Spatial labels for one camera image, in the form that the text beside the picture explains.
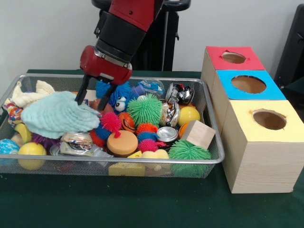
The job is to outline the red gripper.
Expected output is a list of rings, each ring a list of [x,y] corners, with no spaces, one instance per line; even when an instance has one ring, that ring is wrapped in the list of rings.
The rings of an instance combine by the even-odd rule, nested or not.
[[[100,52],[94,46],[86,46],[80,57],[80,68],[86,73],[82,84],[76,95],[75,101],[78,105],[83,103],[87,93],[91,76],[102,77],[110,80],[110,83],[97,83],[97,98],[100,98],[98,110],[102,111],[106,107],[112,93],[117,85],[122,85],[129,80],[132,75],[132,65],[123,63],[107,54]]]

